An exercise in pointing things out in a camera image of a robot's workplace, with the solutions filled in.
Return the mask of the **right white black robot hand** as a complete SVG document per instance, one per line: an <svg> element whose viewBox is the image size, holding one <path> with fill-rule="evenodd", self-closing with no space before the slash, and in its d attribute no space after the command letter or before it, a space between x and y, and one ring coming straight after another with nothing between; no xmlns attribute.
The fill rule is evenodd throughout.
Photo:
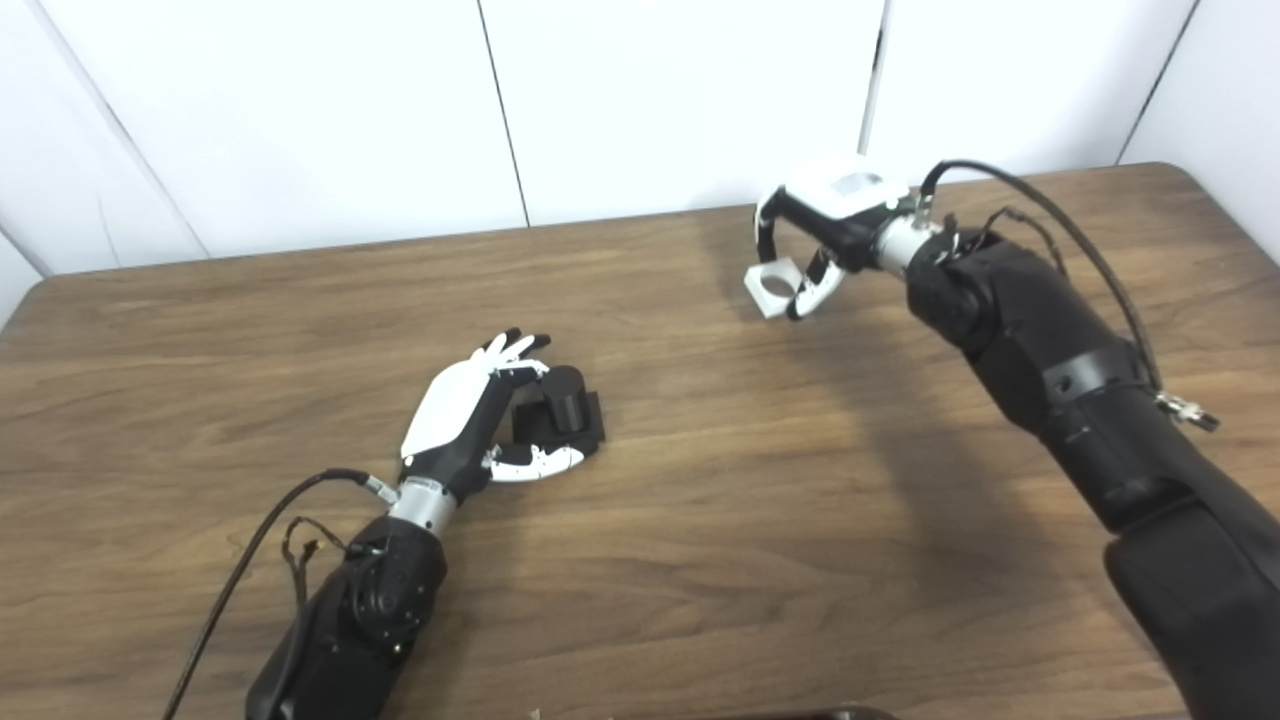
<svg viewBox="0 0 1280 720"><path fill-rule="evenodd" d="M758 263L746 270L744 286L763 316L799 322L846 275L874 266L881 236L914 208L908 184L886 178L861 155L810 163L755 205ZM777 222L818 242L805 269L777 254Z"/></svg>

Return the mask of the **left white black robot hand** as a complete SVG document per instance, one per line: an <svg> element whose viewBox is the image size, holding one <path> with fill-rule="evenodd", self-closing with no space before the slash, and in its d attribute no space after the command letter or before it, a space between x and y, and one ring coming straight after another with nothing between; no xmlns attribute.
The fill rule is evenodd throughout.
<svg viewBox="0 0 1280 720"><path fill-rule="evenodd" d="M541 382L550 370L530 356L549 343L547 334L513 327L438 373L401 445L399 482L435 482L463 505L493 482L540 480L591 457L599 450L595 439L550 445L495 439L516 391Z"/></svg>

